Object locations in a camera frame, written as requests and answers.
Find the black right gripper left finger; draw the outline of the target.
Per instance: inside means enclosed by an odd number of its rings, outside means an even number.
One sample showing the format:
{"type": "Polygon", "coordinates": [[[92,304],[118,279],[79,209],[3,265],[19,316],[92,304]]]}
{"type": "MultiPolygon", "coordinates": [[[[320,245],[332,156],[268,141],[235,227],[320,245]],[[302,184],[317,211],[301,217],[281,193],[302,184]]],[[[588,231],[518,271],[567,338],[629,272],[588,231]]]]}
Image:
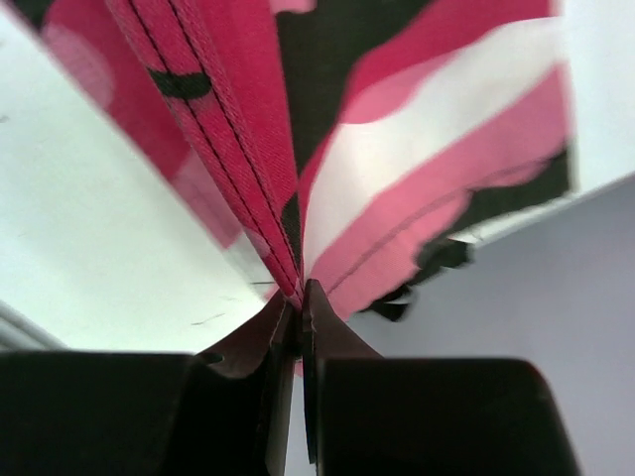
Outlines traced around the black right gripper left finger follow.
{"type": "Polygon", "coordinates": [[[3,350],[5,475],[281,475],[293,308],[195,354],[3,350]]]}

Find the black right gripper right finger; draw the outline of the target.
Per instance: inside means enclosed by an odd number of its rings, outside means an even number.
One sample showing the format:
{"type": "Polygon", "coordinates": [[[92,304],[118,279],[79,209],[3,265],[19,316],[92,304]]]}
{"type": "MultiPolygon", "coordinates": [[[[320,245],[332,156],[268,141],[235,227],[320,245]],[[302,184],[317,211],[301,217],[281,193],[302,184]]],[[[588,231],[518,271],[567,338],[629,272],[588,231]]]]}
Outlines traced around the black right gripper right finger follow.
{"type": "Polygon", "coordinates": [[[320,475],[576,475],[547,381],[514,358],[386,358],[317,281],[302,308],[310,462],[320,475]]]}

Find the pink camo trousers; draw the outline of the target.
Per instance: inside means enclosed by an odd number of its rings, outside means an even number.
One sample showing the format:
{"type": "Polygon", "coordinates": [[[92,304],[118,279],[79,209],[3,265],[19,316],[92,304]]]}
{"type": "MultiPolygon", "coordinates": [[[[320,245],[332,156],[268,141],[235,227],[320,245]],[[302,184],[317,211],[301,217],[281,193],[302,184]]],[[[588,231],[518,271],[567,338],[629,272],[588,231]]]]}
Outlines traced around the pink camo trousers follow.
{"type": "Polygon", "coordinates": [[[572,189],[552,1],[19,1],[221,245],[397,321],[461,235],[572,189]]]}

